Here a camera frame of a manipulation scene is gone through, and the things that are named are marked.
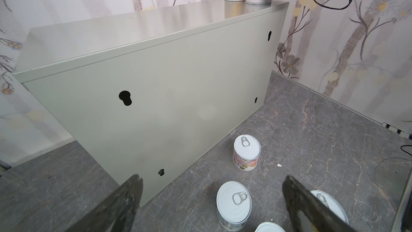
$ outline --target gray marble floor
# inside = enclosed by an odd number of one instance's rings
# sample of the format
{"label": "gray marble floor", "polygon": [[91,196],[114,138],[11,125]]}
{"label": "gray marble floor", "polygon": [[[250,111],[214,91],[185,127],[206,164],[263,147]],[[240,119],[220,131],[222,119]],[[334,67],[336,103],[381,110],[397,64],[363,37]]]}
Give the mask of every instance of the gray marble floor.
{"label": "gray marble floor", "polygon": [[[244,133],[262,144],[259,163],[249,172],[232,162],[234,139]],[[356,230],[388,231],[412,167],[412,158],[399,149],[407,143],[272,74],[264,106],[139,209],[133,230],[224,231],[215,197],[223,183],[234,180],[252,197],[242,231],[272,221],[291,232],[281,185],[293,175],[308,189],[337,199]],[[76,142],[2,175],[1,231],[64,231],[117,188]]]}

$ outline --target keyhole-shaped hole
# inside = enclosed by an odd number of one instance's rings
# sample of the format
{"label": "keyhole-shaped hole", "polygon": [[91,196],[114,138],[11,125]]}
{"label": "keyhole-shaped hole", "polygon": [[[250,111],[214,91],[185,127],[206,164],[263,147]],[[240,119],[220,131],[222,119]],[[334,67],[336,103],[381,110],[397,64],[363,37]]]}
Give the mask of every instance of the keyhole-shaped hole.
{"label": "keyhole-shaped hole", "polygon": [[119,94],[119,99],[121,99],[126,106],[129,106],[131,104],[130,92],[126,90],[122,91]]}

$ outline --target pull tab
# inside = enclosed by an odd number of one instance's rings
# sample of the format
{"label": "pull tab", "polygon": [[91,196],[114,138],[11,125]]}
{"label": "pull tab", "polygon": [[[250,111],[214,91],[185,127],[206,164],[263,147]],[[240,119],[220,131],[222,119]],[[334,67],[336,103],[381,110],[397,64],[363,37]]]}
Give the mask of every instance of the pull tab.
{"label": "pull tab", "polygon": [[240,137],[240,140],[242,141],[242,145],[244,147],[248,147],[250,145],[250,142],[248,141],[248,139],[245,136]]}
{"label": "pull tab", "polygon": [[245,192],[240,192],[240,193],[235,193],[232,196],[233,202],[236,205],[241,205],[242,202],[244,202],[248,198],[248,194]]}

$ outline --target white can lid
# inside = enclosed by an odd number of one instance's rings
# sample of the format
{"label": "white can lid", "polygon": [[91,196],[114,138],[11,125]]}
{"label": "white can lid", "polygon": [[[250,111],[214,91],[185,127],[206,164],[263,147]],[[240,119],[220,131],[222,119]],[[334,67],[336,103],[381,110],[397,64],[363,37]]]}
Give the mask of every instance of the white can lid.
{"label": "white can lid", "polygon": [[255,159],[260,155],[260,142],[253,136],[243,134],[234,141],[234,150],[244,159]]}
{"label": "white can lid", "polygon": [[229,223],[244,222],[252,210],[249,191],[235,181],[224,183],[216,196],[216,205],[222,217]]}
{"label": "white can lid", "polygon": [[311,193],[321,201],[326,207],[328,207],[335,215],[343,220],[346,224],[349,224],[348,217],[342,206],[330,195],[319,190],[313,190]]}
{"label": "white can lid", "polygon": [[286,232],[281,226],[272,222],[260,223],[255,232]]}

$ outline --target wall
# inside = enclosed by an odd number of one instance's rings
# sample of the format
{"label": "wall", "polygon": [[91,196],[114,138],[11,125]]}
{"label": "wall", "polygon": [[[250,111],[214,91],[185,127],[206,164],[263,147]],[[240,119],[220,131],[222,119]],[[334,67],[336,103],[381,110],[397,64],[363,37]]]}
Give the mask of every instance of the wall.
{"label": "wall", "polygon": [[[13,166],[73,140],[10,74],[30,28],[198,1],[0,0],[0,159]],[[411,0],[356,0],[341,11],[286,1],[273,69],[412,133]]]}

